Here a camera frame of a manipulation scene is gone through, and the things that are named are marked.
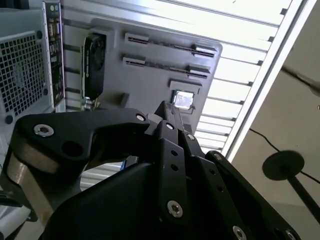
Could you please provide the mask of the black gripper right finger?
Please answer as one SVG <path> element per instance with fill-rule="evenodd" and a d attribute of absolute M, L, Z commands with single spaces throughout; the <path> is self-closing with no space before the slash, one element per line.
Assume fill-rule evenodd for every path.
<path fill-rule="evenodd" d="M 174 108 L 190 177 L 190 206 L 200 237 L 218 240 L 298 240 L 292 226 L 219 152 L 203 153 Z"/>

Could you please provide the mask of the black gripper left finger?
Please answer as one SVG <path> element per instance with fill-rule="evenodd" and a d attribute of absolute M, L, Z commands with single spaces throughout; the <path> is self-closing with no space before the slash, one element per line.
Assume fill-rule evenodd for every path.
<path fill-rule="evenodd" d="M 173 104 L 33 114 L 20 118 L 5 157 L 5 191 L 46 227 L 70 198 L 136 164 L 185 168 Z"/>

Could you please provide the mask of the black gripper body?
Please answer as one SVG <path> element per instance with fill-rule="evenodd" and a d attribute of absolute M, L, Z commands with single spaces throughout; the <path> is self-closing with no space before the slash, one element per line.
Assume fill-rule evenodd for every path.
<path fill-rule="evenodd" d="M 46 240 L 223 240 L 211 210 L 193 200 L 185 167 L 138 163 L 65 201 Z"/>

